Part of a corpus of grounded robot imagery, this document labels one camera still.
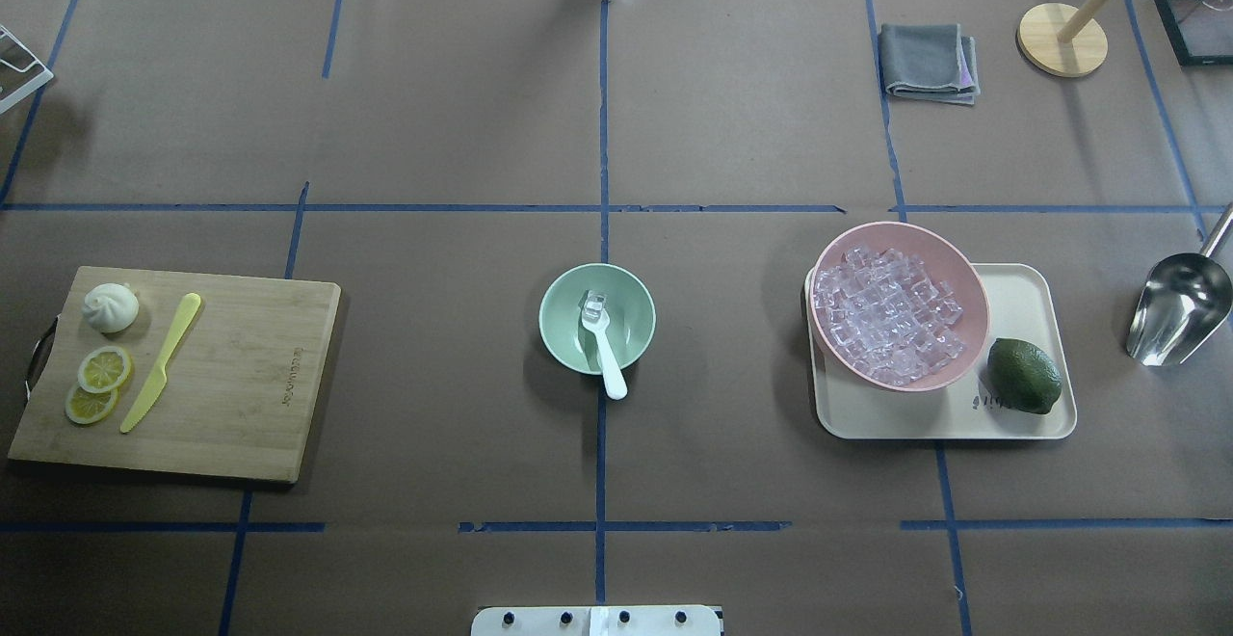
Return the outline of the green bowl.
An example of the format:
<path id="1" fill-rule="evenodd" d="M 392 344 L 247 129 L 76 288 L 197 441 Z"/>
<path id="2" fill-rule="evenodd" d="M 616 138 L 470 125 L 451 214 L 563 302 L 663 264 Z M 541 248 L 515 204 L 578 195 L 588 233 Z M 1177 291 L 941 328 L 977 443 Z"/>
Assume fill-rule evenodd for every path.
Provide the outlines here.
<path id="1" fill-rule="evenodd" d="M 594 334 L 583 328 L 581 317 L 589 292 L 604 295 L 605 311 L 612 316 L 608 340 L 619 367 L 630 367 L 650 346 L 657 316 L 647 286 L 616 264 L 582 264 L 549 285 L 538 307 L 543 346 L 573 372 L 600 373 Z"/>

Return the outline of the white garlic bulb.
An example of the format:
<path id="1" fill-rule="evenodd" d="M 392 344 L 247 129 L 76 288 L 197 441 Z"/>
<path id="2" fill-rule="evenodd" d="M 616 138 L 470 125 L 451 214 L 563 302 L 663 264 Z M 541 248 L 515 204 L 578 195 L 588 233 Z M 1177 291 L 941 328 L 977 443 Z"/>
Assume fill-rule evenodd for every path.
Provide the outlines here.
<path id="1" fill-rule="evenodd" d="M 123 332 L 141 314 L 141 300 L 126 283 L 97 283 L 89 290 L 81 304 L 81 316 L 96 332 Z"/>

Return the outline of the white plastic spoon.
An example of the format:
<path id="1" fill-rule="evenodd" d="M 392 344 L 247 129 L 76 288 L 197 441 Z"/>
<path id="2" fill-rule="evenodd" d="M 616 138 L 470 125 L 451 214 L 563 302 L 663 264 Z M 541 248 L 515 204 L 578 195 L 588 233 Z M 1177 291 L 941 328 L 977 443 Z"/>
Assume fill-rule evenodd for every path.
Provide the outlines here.
<path id="1" fill-rule="evenodd" d="M 612 348 L 612 341 L 607 334 L 607 329 L 612 325 L 612 316 L 608 314 L 607 307 L 599 320 L 594 323 L 586 323 L 581 316 L 581 323 L 587 332 L 591 332 L 591 336 L 594 338 L 597 343 L 597 355 L 598 364 L 600 367 L 600 377 L 604 385 L 605 394 L 612 401 L 621 401 L 628 394 L 628 385 L 621 376 L 621 369 L 616 364 L 616 355 Z"/>

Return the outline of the wooden cutting board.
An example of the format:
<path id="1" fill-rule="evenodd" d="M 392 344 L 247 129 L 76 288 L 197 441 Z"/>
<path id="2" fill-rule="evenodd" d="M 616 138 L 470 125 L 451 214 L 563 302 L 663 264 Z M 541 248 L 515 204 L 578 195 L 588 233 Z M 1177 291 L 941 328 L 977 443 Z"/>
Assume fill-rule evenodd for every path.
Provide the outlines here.
<path id="1" fill-rule="evenodd" d="M 81 306 L 97 283 L 126 283 L 141 311 L 113 341 L 134 371 L 102 422 L 67 419 L 80 360 L 109 338 L 85 324 Z M 133 406 L 173 316 L 189 293 L 202 298 L 171 359 L 169 381 L 131 433 Z M 14 431 L 10 459 L 145 472 L 297 481 L 326 371 L 342 290 L 337 283 L 123 267 L 79 267 L 53 348 Z"/>

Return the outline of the single clear ice cube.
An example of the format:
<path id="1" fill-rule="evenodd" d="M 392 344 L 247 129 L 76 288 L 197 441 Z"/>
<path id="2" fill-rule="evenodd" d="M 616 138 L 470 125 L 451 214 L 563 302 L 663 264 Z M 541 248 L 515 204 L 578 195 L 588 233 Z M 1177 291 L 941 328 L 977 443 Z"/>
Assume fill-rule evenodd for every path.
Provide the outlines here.
<path id="1" fill-rule="evenodd" d="M 607 295 L 589 290 L 581 302 L 581 316 L 586 323 L 594 323 L 605 311 Z"/>

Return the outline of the metal tray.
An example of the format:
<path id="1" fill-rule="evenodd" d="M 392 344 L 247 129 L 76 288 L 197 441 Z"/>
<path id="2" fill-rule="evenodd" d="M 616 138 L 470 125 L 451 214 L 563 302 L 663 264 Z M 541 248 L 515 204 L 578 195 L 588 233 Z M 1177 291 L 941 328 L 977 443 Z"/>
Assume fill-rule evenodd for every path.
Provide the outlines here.
<path id="1" fill-rule="evenodd" d="M 1154 0 L 1178 64 L 1232 65 L 1232 0 Z"/>

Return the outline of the beige tray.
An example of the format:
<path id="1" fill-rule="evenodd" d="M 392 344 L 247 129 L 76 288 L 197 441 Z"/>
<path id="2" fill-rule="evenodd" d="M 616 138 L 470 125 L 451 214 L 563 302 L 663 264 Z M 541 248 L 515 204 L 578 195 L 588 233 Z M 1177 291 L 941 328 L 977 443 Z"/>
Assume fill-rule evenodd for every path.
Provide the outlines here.
<path id="1" fill-rule="evenodd" d="M 815 412 L 830 434 L 845 439 L 961 439 L 1048 441 L 1069 436 L 1076 404 L 1048 283 L 1034 267 L 978 263 L 986 288 L 990 329 L 972 371 L 930 393 L 898 393 L 870 385 L 813 341 Z M 1062 373 L 1062 398 L 1048 413 L 1004 407 L 986 385 L 986 351 L 996 338 L 1034 343 Z"/>

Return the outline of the lemon slices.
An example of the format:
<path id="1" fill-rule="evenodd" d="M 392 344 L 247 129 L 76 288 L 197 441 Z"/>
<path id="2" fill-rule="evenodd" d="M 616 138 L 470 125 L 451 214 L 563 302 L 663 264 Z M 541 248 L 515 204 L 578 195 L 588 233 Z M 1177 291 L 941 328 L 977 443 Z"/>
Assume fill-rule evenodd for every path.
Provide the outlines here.
<path id="1" fill-rule="evenodd" d="M 106 419 L 132 373 L 126 348 L 107 345 L 89 353 L 78 365 L 76 385 L 67 394 L 67 420 L 85 426 Z"/>

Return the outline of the wooden mug tree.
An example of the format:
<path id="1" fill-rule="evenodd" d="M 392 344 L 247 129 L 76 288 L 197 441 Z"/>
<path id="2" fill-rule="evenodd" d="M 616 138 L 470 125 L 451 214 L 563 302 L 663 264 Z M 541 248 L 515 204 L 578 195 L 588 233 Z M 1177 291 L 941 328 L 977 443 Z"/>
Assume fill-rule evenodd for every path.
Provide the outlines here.
<path id="1" fill-rule="evenodd" d="M 1107 36 L 1095 20 L 1108 0 L 1085 0 L 1080 7 L 1043 2 L 1026 11 L 1016 44 L 1031 65 L 1064 78 L 1091 74 L 1107 58 Z"/>

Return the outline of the cup rack with cups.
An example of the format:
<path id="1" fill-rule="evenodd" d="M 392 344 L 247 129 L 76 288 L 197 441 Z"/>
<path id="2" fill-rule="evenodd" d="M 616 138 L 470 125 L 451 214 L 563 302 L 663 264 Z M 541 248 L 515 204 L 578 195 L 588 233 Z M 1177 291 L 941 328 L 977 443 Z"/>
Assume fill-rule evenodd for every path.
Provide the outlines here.
<path id="1" fill-rule="evenodd" d="M 14 31 L 1 26 L 1 113 L 9 112 L 39 88 L 47 86 L 54 73 L 35 55 Z"/>

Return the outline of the green lime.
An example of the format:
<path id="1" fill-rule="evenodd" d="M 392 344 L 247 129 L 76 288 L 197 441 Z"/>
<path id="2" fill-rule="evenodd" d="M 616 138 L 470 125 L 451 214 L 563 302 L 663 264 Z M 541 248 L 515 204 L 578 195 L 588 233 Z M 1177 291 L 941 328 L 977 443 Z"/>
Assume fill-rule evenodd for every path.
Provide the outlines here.
<path id="1" fill-rule="evenodd" d="M 1062 373 L 1034 343 L 995 338 L 986 353 L 986 381 L 1001 404 L 1046 415 L 1062 398 Z"/>

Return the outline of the steel ice scoop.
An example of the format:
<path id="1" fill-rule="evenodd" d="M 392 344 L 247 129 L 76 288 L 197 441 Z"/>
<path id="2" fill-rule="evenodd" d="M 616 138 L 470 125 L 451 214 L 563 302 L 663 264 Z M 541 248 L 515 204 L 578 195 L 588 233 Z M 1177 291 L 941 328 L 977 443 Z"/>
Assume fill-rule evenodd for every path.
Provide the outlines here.
<path id="1" fill-rule="evenodd" d="M 1215 259 L 1231 222 L 1227 205 L 1201 250 L 1168 255 L 1152 267 L 1124 341 L 1137 364 L 1184 364 L 1231 316 L 1231 276 Z"/>

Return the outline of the clear ice cubes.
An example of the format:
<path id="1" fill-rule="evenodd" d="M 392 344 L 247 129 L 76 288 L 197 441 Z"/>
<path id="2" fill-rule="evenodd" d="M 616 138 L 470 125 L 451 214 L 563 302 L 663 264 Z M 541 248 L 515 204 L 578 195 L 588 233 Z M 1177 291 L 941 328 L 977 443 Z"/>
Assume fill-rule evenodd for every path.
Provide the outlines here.
<path id="1" fill-rule="evenodd" d="M 920 255 L 894 247 L 846 250 L 815 272 L 811 302 L 837 356 L 882 385 L 916 383 L 968 350 L 956 330 L 964 307 L 951 285 L 931 277 Z"/>

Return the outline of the pink bowl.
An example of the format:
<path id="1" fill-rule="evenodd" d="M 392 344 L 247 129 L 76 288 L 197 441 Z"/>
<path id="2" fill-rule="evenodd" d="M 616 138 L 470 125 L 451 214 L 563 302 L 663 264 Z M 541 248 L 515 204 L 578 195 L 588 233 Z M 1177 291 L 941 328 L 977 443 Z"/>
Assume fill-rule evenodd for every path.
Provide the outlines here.
<path id="1" fill-rule="evenodd" d="M 956 383 L 990 325 L 986 290 L 951 242 L 920 226 L 845 230 L 805 283 L 814 340 L 859 380 L 899 393 Z"/>

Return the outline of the folded grey cloth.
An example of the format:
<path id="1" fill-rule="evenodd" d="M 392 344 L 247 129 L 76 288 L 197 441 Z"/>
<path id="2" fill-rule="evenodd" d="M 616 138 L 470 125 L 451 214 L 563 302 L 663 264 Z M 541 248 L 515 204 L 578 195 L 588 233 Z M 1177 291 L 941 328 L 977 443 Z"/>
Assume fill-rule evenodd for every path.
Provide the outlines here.
<path id="1" fill-rule="evenodd" d="M 975 39 L 959 23 L 882 23 L 878 55 L 891 96 L 972 106 L 981 95 Z"/>

